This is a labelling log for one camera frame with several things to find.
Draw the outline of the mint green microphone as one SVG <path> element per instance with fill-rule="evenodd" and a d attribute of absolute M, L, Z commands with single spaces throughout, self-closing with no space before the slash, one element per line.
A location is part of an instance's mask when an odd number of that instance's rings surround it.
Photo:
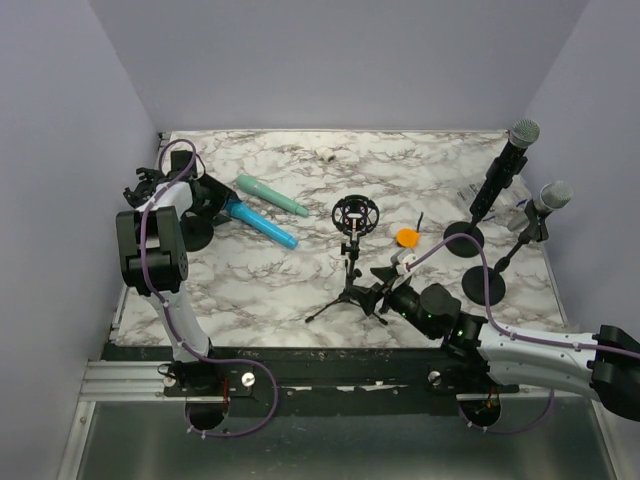
<path fill-rule="evenodd" d="M 235 184 L 243 192 L 257 196 L 289 213 L 301 217 L 309 216 L 309 211 L 305 207 L 297 203 L 295 200 L 273 190 L 255 177 L 246 174 L 239 175 L 235 180 Z"/>

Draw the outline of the white pipe elbow fitting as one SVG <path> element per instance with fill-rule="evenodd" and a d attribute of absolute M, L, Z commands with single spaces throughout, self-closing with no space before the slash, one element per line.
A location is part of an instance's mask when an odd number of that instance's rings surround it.
<path fill-rule="evenodd" d="M 332 162 L 336 159 L 336 155 L 333 150 L 323 148 L 319 151 L 319 156 L 326 162 Z"/>

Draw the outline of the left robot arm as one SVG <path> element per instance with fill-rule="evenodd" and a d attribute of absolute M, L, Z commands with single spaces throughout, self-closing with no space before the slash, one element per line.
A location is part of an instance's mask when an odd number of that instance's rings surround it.
<path fill-rule="evenodd" d="M 222 380 L 211 359 L 209 336 L 200 326 L 186 290 L 188 254 L 207 247 L 215 228 L 231 221 L 237 195 L 198 168 L 189 150 L 170 153 L 170 168 L 140 167 L 138 183 L 123 196 L 130 206 L 116 215 L 121 274 L 125 284 L 154 307 L 169 335 L 173 360 L 194 363 L 187 382 L 201 395 L 214 393 Z"/>

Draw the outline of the black tripod shock-mount stand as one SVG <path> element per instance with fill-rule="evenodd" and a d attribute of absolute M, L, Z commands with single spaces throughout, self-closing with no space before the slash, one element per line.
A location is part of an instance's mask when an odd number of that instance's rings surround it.
<path fill-rule="evenodd" d="M 379 209 L 375 202 L 364 195 L 347 195 L 336 202 L 331 212 L 332 223 L 340 233 L 348 237 L 348 241 L 341 244 L 341 255 L 345 257 L 345 286 L 335 300 L 308 316 L 305 319 L 306 323 L 312 322 L 318 315 L 338 304 L 348 303 L 360 307 L 357 303 L 359 285 L 355 283 L 362 277 L 362 272 L 355 266 L 360 256 L 360 239 L 376 228 L 379 217 Z M 371 316 L 382 325 L 388 325 L 388 322 L 375 311 Z"/>

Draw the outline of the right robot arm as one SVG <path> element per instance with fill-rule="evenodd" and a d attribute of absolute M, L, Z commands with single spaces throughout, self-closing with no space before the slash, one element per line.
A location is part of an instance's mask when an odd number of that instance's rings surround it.
<path fill-rule="evenodd" d="M 416 291 L 391 267 L 372 272 L 377 282 L 356 289 L 363 311 L 392 310 L 441 341 L 463 363 L 460 379 L 467 389 L 540 386 L 589 397 L 619 417 L 638 420 L 639 343 L 621 328 L 603 325 L 582 334 L 516 328 L 463 311 L 439 283 Z"/>

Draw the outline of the blue microphone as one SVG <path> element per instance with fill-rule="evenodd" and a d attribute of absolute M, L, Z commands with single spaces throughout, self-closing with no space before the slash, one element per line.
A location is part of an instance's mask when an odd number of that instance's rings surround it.
<path fill-rule="evenodd" d="M 244 202 L 228 200 L 224 209 L 231 217 L 248 224 L 278 244 L 291 250 L 294 250 L 298 246 L 298 241 L 291 234 L 271 223 L 262 215 L 249 208 Z"/>

